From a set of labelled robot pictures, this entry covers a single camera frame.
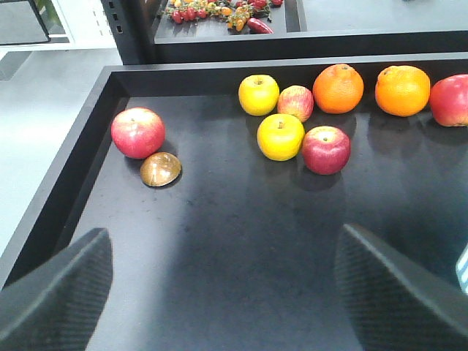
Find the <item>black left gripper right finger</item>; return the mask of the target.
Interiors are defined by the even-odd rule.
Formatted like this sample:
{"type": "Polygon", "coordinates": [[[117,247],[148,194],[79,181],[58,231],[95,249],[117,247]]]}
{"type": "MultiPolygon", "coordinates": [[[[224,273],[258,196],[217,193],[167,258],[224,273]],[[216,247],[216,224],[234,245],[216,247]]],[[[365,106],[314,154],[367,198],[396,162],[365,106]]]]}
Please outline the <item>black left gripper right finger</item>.
{"type": "Polygon", "coordinates": [[[334,275],[365,350],[467,349],[467,296],[364,227],[342,227],[334,275]]]}

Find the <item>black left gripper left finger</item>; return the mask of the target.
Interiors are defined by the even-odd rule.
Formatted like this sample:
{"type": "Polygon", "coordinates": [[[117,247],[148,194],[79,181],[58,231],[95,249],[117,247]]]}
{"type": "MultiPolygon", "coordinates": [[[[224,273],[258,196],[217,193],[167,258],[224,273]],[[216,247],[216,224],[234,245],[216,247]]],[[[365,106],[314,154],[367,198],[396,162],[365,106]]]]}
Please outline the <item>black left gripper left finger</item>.
{"type": "Polygon", "coordinates": [[[1,349],[85,350],[112,282],[110,236],[94,228],[1,291],[1,349]]]}

